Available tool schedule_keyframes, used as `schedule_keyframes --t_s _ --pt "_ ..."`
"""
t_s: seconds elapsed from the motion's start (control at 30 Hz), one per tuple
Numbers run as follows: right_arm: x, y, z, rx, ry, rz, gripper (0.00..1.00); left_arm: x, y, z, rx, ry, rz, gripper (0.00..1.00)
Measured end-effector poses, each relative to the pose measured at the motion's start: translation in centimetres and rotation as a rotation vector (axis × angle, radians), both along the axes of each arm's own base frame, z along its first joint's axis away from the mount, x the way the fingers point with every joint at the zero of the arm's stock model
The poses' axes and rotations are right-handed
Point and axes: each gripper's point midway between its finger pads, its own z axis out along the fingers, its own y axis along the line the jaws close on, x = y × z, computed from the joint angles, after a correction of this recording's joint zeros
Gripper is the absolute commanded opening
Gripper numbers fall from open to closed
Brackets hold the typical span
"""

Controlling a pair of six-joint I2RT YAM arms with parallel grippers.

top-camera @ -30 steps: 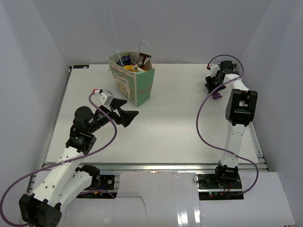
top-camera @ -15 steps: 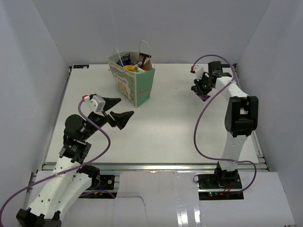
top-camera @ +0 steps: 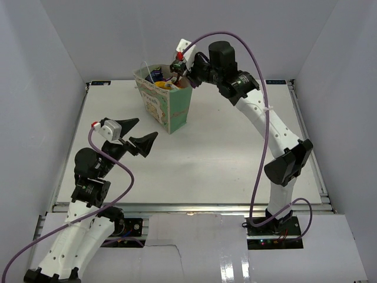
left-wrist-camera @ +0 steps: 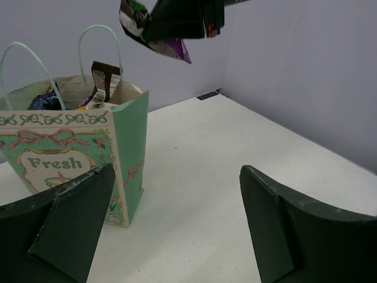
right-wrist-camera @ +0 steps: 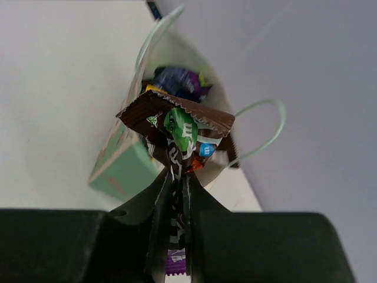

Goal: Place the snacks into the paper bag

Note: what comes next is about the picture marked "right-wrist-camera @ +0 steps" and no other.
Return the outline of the blue purple snack bag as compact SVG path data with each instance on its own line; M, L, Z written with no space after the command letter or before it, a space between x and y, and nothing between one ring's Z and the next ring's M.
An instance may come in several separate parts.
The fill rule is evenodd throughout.
M201 103L213 86L202 73L175 66L156 68L151 84L172 96L196 103Z

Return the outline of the yellow snack bar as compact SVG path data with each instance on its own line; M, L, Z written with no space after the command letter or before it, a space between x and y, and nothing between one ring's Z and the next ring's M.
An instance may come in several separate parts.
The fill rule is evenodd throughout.
M151 85L151 84L147 84L146 88L145 88L146 91L149 91L149 90L152 90L152 91L158 91L158 92L161 92L161 93L166 93L164 90L154 86L154 85Z

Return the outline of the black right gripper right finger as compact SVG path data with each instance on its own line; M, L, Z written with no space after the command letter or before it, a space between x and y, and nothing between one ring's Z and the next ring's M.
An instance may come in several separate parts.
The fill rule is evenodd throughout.
M183 177L192 282L354 282L338 233L314 212L231 212Z

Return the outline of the dark purple candy bar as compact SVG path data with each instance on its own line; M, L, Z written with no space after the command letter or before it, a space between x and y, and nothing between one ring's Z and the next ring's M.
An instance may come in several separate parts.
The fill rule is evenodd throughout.
M121 220L134 229L128 282L164 282L171 249L186 253L193 282L226 282L243 240L232 232L236 214L221 205L195 171L226 139L231 114L158 91L146 91L119 114L130 129L155 147L165 169L142 192L122 205Z

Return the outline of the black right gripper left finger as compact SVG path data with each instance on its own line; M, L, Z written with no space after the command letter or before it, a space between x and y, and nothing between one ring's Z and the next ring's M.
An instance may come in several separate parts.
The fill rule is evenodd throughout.
M110 212L2 209L2 282L164 282L171 174Z

